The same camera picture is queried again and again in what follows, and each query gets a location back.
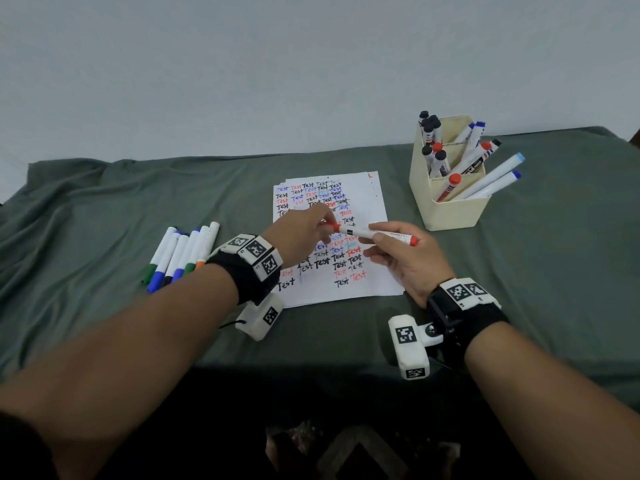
green marker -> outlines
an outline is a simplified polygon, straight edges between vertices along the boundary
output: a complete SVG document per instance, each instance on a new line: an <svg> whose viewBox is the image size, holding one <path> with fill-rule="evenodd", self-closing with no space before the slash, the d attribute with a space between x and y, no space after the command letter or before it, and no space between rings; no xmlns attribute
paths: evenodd
<svg viewBox="0 0 640 480"><path fill-rule="evenodd" d="M191 248L191 254L189 255L189 261L187 263L187 266L184 267L183 276L185 276L186 274L189 274L194 269L196 269L196 262L198 261L198 251L202 247L202 239L206 237L208 233L209 233L209 226L202 226L200 228L200 232L196 236L197 237L196 243L194 247Z"/></svg>
<svg viewBox="0 0 640 480"><path fill-rule="evenodd" d="M164 253L164 249L166 248L167 243L171 239L172 234L174 232L176 232L176 231L177 231L177 229L175 227L169 227L166 230L166 232L164 233L164 237L162 238L162 241L160 241L160 245L156 249L156 252L154 253L154 256L151 258L151 263L149 263L149 266L147 268L147 272L145 273L144 278L142 278L142 282L144 284L148 285L151 282L151 278L153 277L154 273L156 272L156 268L158 267L158 264L160 263L160 259L162 258L162 254Z"/></svg>

paper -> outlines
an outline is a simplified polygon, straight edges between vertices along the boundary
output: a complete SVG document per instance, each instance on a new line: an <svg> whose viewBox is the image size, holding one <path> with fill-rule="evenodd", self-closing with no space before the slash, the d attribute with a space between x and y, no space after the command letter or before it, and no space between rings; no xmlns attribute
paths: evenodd
<svg viewBox="0 0 640 480"><path fill-rule="evenodd" d="M340 224L366 228L387 220L378 172L287 179L273 188L273 220L290 209L308 209L315 202L327 204ZM370 245L340 233L331 238L330 244L318 243L299 265L280 272L274 292L286 308L404 292L386 267L362 255Z"/></svg>

red handwriting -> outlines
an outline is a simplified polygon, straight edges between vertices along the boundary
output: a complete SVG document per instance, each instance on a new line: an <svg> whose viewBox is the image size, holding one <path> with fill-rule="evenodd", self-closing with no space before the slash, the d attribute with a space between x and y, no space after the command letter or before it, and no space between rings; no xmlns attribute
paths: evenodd
<svg viewBox="0 0 640 480"><path fill-rule="evenodd" d="M358 246L356 249L347 249L347 256L353 256L356 253L359 253L361 251L360 247Z"/></svg>
<svg viewBox="0 0 640 480"><path fill-rule="evenodd" d="M349 276L351 279L353 279L353 281L359 281L363 278L367 277L367 272L363 271L362 273L353 273L352 275Z"/></svg>

hand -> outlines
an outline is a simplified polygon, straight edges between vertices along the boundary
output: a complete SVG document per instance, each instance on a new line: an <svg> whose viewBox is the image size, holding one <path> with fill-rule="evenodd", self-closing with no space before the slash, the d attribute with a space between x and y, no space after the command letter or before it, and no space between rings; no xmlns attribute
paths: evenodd
<svg viewBox="0 0 640 480"><path fill-rule="evenodd" d="M291 267L309 256L318 241L331 242L332 227L321 223L336 224L335 217L324 203L316 203L306 210L288 211L261 236L278 250L282 267Z"/></svg>
<svg viewBox="0 0 640 480"><path fill-rule="evenodd" d="M415 302L427 307L427 298L439 284L456 277L438 242L426 231L406 222L377 222L369 229L411 234L418 244L409 246L386 234L374 234L373 240L360 238L363 244L375 244L364 250L364 256L387 266L402 282Z"/></svg>

forearm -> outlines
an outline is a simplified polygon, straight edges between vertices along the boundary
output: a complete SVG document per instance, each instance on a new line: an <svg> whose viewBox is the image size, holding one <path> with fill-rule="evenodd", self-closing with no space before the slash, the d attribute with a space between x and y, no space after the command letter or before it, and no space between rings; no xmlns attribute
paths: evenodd
<svg viewBox="0 0 640 480"><path fill-rule="evenodd" d="M203 354L237 302L207 265L44 355L0 388L0 409L47 441L128 434Z"/></svg>
<svg viewBox="0 0 640 480"><path fill-rule="evenodd" d="M507 323L480 332L465 362L539 478L640 477L640 417Z"/></svg>

